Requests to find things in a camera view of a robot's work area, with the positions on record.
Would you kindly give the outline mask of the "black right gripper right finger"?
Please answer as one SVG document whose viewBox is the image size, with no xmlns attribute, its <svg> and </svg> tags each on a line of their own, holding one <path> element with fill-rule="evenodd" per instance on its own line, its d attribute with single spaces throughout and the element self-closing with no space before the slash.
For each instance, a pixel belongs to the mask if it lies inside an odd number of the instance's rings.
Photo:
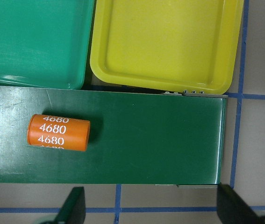
<svg viewBox="0 0 265 224">
<path fill-rule="evenodd" d="M 222 224 L 262 224 L 263 220 L 227 184 L 217 186 L 216 212 Z"/>
</svg>

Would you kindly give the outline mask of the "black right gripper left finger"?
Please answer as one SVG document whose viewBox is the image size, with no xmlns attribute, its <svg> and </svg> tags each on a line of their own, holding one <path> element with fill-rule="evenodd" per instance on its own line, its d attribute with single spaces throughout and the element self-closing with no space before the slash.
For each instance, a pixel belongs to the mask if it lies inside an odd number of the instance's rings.
<svg viewBox="0 0 265 224">
<path fill-rule="evenodd" d="M 74 187 L 64 202 L 56 224 L 83 224 L 86 218 L 86 203 L 84 187 Z"/>
</svg>

